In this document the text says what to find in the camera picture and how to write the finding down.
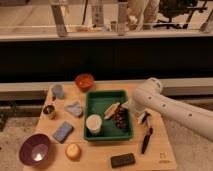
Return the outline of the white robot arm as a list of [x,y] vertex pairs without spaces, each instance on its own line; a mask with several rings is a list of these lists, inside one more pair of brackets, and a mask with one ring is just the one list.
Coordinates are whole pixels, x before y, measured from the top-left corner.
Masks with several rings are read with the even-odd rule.
[[146,79],[133,89],[131,107],[137,113],[144,108],[155,110],[213,142],[213,111],[168,98],[162,90],[159,79]]

